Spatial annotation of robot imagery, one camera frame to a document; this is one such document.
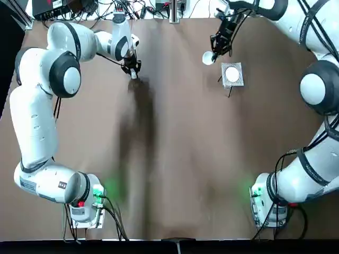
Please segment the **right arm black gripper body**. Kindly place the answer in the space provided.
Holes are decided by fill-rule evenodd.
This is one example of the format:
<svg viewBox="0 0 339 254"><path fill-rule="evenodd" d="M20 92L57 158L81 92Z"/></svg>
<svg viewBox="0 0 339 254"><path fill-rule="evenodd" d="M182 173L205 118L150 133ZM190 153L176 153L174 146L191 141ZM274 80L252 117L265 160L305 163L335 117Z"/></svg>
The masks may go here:
<svg viewBox="0 0 339 254"><path fill-rule="evenodd" d="M221 37L231 37L235 32L239 24L240 13L233 14L220 14L219 20L221 20L220 27L217 32L217 36Z"/></svg>

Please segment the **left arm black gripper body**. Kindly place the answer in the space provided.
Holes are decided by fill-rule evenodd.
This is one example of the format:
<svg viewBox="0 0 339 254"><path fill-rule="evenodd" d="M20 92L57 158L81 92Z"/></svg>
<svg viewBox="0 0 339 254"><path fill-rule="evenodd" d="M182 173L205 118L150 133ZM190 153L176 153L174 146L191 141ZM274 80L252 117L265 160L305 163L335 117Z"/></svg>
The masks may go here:
<svg viewBox="0 0 339 254"><path fill-rule="evenodd" d="M122 66L126 68L141 68L141 61L136 56L124 57Z"/></svg>

